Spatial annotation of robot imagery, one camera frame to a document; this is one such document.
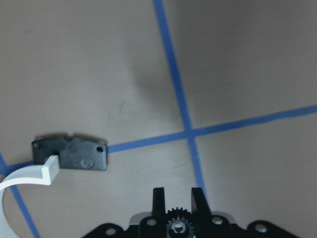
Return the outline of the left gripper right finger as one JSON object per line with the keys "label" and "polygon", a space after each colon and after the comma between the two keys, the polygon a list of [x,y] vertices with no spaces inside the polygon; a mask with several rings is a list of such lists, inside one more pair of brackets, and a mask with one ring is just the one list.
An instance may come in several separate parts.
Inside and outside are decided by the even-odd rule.
{"label": "left gripper right finger", "polygon": [[191,212],[195,223],[205,223],[211,218],[211,211],[202,188],[191,188]]}

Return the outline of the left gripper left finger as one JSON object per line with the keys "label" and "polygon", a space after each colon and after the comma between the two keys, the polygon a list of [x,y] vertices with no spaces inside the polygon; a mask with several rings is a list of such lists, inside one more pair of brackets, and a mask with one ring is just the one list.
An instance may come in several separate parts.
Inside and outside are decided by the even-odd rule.
{"label": "left gripper left finger", "polygon": [[165,216],[165,195],[163,187],[153,189],[152,215],[156,217]]}

